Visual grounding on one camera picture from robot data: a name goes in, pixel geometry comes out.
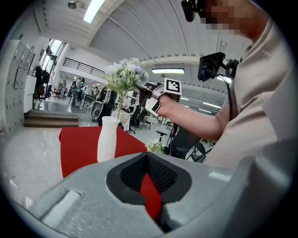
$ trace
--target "cabinet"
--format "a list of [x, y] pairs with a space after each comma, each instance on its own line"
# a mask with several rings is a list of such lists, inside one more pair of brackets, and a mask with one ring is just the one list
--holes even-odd
[[6, 88], [14, 88], [15, 78], [17, 76], [18, 67], [11, 65], [8, 70]]
[[24, 66], [24, 70], [29, 70], [31, 62], [33, 60], [34, 54], [33, 53], [29, 53], [28, 58], [25, 62], [25, 66]]
[[17, 72], [17, 75], [15, 77], [15, 81], [14, 81], [14, 88], [19, 88], [21, 83], [22, 83], [22, 80], [23, 80], [23, 73], [24, 73], [24, 70], [21, 69], [21, 68], [18, 68], [18, 72]]
[[23, 52], [23, 54], [22, 54], [22, 56], [20, 58], [20, 62], [19, 62], [19, 67], [20, 68], [22, 68], [22, 69], [24, 68], [25, 63], [26, 63], [26, 61], [28, 59], [28, 55], [29, 55], [29, 49], [28, 48], [25, 48], [25, 50], [24, 50], [24, 52]]
[[13, 58], [11, 60], [11, 63], [15, 66], [19, 66], [20, 63], [20, 59], [24, 53], [25, 47], [23, 46], [23, 44], [21, 44], [20, 42], [18, 43], [15, 51], [14, 51], [14, 55]]
[[20, 40], [9, 40], [0, 60], [0, 120], [11, 138], [24, 122], [24, 91], [33, 54]]

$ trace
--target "white floor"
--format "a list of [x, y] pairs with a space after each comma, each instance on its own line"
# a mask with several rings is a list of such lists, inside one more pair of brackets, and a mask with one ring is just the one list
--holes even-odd
[[[80, 118], [80, 126], [90, 126], [91, 118]], [[143, 143], [159, 139], [156, 130], [164, 131], [166, 145], [170, 130], [165, 125], [146, 126], [141, 130], [129, 132]], [[2, 144], [0, 176], [8, 195], [26, 207], [26, 198], [34, 201], [43, 192], [61, 181], [60, 142], [61, 129], [55, 128], [21, 128], [9, 141]]]

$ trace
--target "man's hand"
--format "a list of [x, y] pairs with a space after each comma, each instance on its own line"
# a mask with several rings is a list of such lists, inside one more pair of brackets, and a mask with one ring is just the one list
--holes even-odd
[[173, 104], [175, 104], [175, 101], [170, 98], [168, 95], [162, 95], [159, 98], [160, 107], [157, 111], [157, 114], [161, 117], [167, 117], [170, 111], [170, 108]]

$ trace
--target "white flower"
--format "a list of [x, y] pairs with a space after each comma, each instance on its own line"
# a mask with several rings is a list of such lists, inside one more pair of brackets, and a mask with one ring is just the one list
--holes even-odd
[[149, 80], [149, 74], [147, 72], [144, 73], [144, 81], [148, 82]]
[[119, 62], [119, 64], [126, 64], [126, 63], [128, 63], [128, 61], [129, 61], [128, 59], [123, 59]]
[[114, 63], [113, 65], [109, 65], [107, 68], [105, 68], [106, 73], [108, 74], [116, 74], [118, 69], [120, 69], [122, 65]]
[[136, 74], [141, 74], [143, 72], [143, 69], [140, 67], [140, 66], [137, 66], [136, 68], [135, 68], [135, 73]]
[[136, 65], [133, 64], [127, 64], [127, 70], [134, 73], [136, 69]]
[[130, 58], [131, 60], [129, 61], [131, 64], [139, 62], [138, 58]]
[[135, 78], [137, 79], [137, 80], [140, 80], [140, 78], [141, 78], [141, 74], [137, 74], [136, 76], [135, 76]]

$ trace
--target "ceiling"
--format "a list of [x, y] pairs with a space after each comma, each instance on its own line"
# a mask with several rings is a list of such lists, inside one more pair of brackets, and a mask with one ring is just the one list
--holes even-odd
[[60, 71], [60, 75], [64, 78], [64, 79], [70, 79], [70, 80], [74, 80], [75, 77], [78, 79], [78, 78], [84, 78], [85, 79], [85, 84], [86, 85], [96, 85], [97, 87], [103, 87], [104, 84], [101, 84], [100, 82], [98, 81], [95, 81], [93, 79], [88, 79], [88, 78], [85, 78], [85, 77], [82, 77], [80, 75], [77, 75], [77, 74], [73, 74], [73, 73], [68, 73], [68, 72], [65, 72], [65, 71]]
[[187, 22], [181, 0], [106, 0], [89, 24], [83, 18], [90, 2], [81, 0], [72, 10], [68, 0], [37, 1], [34, 7], [42, 36], [81, 46], [110, 62], [137, 57], [147, 63], [152, 82], [163, 81], [152, 68], [184, 68], [185, 74], [165, 75], [182, 82], [183, 97], [189, 99], [182, 103], [212, 115], [219, 111], [202, 103], [221, 106], [226, 86], [217, 79], [198, 81], [200, 57], [221, 51], [226, 60], [238, 60], [250, 40], [209, 30], [198, 16]]

